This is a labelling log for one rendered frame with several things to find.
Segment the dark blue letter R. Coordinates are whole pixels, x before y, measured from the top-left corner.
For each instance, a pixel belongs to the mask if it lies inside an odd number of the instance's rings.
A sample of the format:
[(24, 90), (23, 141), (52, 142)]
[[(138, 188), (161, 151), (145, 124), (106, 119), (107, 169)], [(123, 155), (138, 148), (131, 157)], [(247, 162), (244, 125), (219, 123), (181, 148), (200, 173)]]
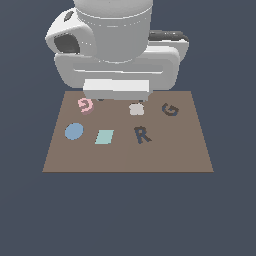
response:
[(139, 144), (142, 144), (143, 141), (150, 142), (151, 138), (147, 136), (147, 130), (143, 126), (135, 127), (134, 128), (137, 140)]

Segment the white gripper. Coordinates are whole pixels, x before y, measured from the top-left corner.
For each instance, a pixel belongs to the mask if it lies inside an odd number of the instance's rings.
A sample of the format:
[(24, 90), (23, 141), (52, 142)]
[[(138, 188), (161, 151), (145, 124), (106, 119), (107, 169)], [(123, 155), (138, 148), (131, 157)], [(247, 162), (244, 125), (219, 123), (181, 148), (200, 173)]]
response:
[(107, 63), (92, 56), (56, 54), (54, 61), (65, 84), (81, 88), (89, 99), (139, 100), (176, 82), (180, 56), (174, 47), (148, 46), (127, 63)]

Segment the white square block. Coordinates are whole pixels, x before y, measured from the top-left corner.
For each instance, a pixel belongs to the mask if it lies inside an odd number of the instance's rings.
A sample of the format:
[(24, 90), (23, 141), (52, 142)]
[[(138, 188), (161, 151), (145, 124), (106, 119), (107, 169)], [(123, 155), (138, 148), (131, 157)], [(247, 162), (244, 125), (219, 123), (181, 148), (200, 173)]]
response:
[(130, 114), (132, 116), (143, 115), (144, 114), (144, 105), (141, 103), (132, 103), (129, 105)]

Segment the pink letter G piece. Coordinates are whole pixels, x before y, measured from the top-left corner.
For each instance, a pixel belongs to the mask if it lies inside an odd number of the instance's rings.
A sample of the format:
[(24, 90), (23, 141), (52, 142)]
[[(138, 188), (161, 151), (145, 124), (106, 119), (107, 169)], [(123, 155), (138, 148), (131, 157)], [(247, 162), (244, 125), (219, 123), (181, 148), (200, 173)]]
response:
[(79, 99), (78, 106), (83, 115), (90, 114), (94, 110), (94, 105), (91, 99), (87, 99), (87, 98)]

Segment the light teal square piece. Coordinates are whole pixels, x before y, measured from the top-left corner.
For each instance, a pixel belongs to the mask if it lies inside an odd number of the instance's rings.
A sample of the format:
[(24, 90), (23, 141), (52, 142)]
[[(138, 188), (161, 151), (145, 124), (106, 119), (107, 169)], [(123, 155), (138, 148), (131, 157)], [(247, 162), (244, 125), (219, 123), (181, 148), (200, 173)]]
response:
[(99, 145), (108, 145), (112, 142), (113, 130), (99, 130), (95, 143)]

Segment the blue round disc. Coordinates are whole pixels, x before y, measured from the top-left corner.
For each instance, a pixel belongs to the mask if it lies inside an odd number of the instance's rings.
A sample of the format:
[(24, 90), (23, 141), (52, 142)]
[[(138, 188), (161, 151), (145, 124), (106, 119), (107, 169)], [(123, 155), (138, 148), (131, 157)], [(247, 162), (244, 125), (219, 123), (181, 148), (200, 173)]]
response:
[(81, 137), (84, 127), (80, 123), (71, 123), (65, 129), (65, 137), (69, 140), (76, 140)]

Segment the brown board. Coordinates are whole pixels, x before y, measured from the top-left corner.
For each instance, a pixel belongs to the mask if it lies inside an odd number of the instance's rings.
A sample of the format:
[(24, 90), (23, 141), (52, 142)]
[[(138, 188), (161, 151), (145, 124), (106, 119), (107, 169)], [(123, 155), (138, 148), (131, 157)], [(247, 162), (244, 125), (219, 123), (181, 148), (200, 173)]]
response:
[[(60, 172), (198, 172), (213, 171), (192, 94), (189, 91), (155, 91), (144, 103), (144, 114), (132, 116), (128, 101), (104, 100), (83, 115), (81, 91), (64, 94), (43, 171)], [(162, 106), (179, 109), (167, 116)], [(65, 129), (80, 123), (84, 132), (69, 140)], [(138, 143), (134, 128), (143, 126), (150, 142)], [(113, 130), (108, 145), (95, 143), (99, 130)]]

